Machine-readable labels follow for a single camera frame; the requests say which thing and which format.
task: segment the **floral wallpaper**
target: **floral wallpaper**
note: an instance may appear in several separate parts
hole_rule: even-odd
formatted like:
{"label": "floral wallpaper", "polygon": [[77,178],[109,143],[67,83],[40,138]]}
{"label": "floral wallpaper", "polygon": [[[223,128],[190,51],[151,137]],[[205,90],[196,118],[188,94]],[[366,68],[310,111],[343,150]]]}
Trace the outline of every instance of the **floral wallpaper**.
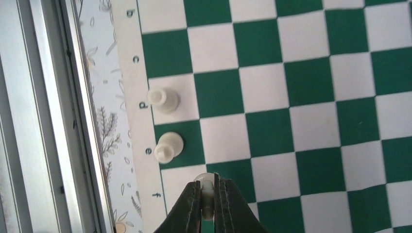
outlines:
{"label": "floral wallpaper", "polygon": [[143,233],[110,0],[76,0],[118,233]]}

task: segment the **chess board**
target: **chess board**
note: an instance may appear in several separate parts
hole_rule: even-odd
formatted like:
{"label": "chess board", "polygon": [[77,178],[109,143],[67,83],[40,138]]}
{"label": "chess board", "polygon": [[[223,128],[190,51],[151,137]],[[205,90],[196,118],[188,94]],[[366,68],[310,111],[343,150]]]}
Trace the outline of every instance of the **chess board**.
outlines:
{"label": "chess board", "polygon": [[[204,172],[271,233],[412,232],[411,2],[112,5],[145,232]],[[151,108],[152,87],[177,110]],[[185,146],[159,164],[166,132]]]}

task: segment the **green square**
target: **green square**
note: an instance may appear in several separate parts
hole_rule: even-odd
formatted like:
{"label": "green square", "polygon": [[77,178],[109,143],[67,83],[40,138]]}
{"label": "green square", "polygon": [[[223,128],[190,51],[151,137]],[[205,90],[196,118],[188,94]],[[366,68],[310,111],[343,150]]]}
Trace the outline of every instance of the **green square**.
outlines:
{"label": "green square", "polygon": [[300,197],[258,202],[260,223],[273,233],[304,233]]}
{"label": "green square", "polygon": [[194,74],[200,118],[243,113],[237,69]]}
{"label": "green square", "polygon": [[403,227],[395,227],[394,233],[412,233],[412,225],[403,226]]}
{"label": "green square", "polygon": [[277,16],[291,16],[322,10],[322,0],[276,0]]}
{"label": "green square", "polygon": [[334,101],[329,58],[285,63],[291,107]]}
{"label": "green square", "polygon": [[282,62],[276,19],[234,23],[240,67]]}
{"label": "green square", "polygon": [[176,132],[183,138],[185,146],[179,156],[173,158],[168,164],[160,164],[161,169],[191,166],[205,163],[203,154],[202,135],[198,120],[178,122],[173,124],[155,125],[154,134],[156,143],[161,135],[167,132]]}
{"label": "green square", "polygon": [[252,157],[293,152],[289,109],[246,114]]}
{"label": "green square", "polygon": [[214,233],[215,223],[213,221],[206,221],[202,218],[202,233]]}
{"label": "green square", "polygon": [[342,146],[379,140],[375,98],[340,101],[336,105]]}
{"label": "green square", "polygon": [[142,35],[148,78],[192,73],[186,30]]}
{"label": "green square", "polygon": [[412,91],[412,48],[372,53],[377,95]]}
{"label": "green square", "polygon": [[386,181],[412,180],[412,137],[382,141]]}
{"label": "green square", "polygon": [[353,233],[374,233],[391,228],[385,185],[348,192]]}
{"label": "green square", "polygon": [[250,159],[207,164],[207,172],[216,172],[222,178],[232,179],[247,203],[256,202]]}
{"label": "green square", "polygon": [[229,0],[184,0],[188,27],[232,21]]}
{"label": "green square", "polygon": [[367,52],[363,9],[326,11],[330,54]]}
{"label": "green square", "polygon": [[296,152],[301,195],[345,191],[340,148]]}
{"label": "green square", "polygon": [[380,5],[380,4],[401,2],[401,1],[406,1],[406,0],[365,0],[365,5],[373,6],[373,5]]}

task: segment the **chess piece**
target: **chess piece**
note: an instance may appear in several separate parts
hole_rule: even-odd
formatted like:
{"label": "chess piece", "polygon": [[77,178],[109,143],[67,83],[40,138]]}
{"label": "chess piece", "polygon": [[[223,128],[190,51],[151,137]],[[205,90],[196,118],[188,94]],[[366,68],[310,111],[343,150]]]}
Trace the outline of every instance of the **chess piece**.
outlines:
{"label": "chess piece", "polygon": [[175,132],[167,132],[159,138],[154,148],[154,156],[161,164],[169,163],[183,150],[183,139]]}
{"label": "chess piece", "polygon": [[147,100],[158,111],[165,114],[176,110],[179,104],[177,93],[170,88],[151,88],[147,92]]}
{"label": "chess piece", "polygon": [[215,175],[213,173],[202,173],[194,181],[200,181],[202,217],[206,221],[213,220],[214,216],[214,183]]}

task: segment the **white square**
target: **white square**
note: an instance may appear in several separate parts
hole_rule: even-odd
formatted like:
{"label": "white square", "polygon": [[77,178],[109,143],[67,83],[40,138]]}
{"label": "white square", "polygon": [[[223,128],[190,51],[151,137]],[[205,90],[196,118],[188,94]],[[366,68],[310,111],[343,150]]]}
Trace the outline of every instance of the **white square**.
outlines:
{"label": "white square", "polygon": [[231,23],[188,28],[194,73],[238,67]]}
{"label": "white square", "polygon": [[138,3],[142,33],[187,27],[183,0],[138,0]]}
{"label": "white square", "polygon": [[412,136],[412,92],[376,97],[380,138]]}
{"label": "white square", "polygon": [[233,22],[276,17],[274,0],[229,0]]}
{"label": "white square", "polygon": [[306,233],[352,232],[346,192],[301,197]]}
{"label": "white square", "polygon": [[244,114],[200,119],[207,164],[250,158]]}
{"label": "white square", "polygon": [[347,9],[347,8],[363,8],[365,3],[363,0],[323,0],[323,8],[325,9]]}
{"label": "white square", "polygon": [[258,204],[257,203],[249,203],[247,204],[250,210],[253,212],[255,217],[259,220],[259,212],[258,212]]}
{"label": "white square", "polygon": [[255,157],[251,161],[257,202],[300,196],[294,152]]}
{"label": "white square", "polygon": [[375,96],[372,62],[369,53],[330,57],[335,100]]}
{"label": "white square", "polygon": [[412,225],[412,181],[389,183],[386,187],[392,226]]}
{"label": "white square", "polygon": [[380,141],[346,146],[341,150],[347,191],[386,183]]}
{"label": "white square", "polygon": [[283,64],[239,68],[246,113],[289,107]]}
{"label": "white square", "polygon": [[192,182],[196,176],[207,171],[206,165],[196,165],[163,169],[161,172],[166,208],[170,211],[186,185]]}
{"label": "white square", "polygon": [[334,102],[290,108],[295,151],[340,146]]}
{"label": "white square", "polygon": [[279,17],[277,21],[284,62],[329,56],[323,11]]}
{"label": "white square", "polygon": [[155,125],[199,119],[193,74],[149,79],[149,87],[168,87],[176,91],[179,96],[179,105],[172,113],[164,114],[153,108]]}
{"label": "white square", "polygon": [[366,7],[369,50],[389,50],[412,46],[410,14],[407,3]]}

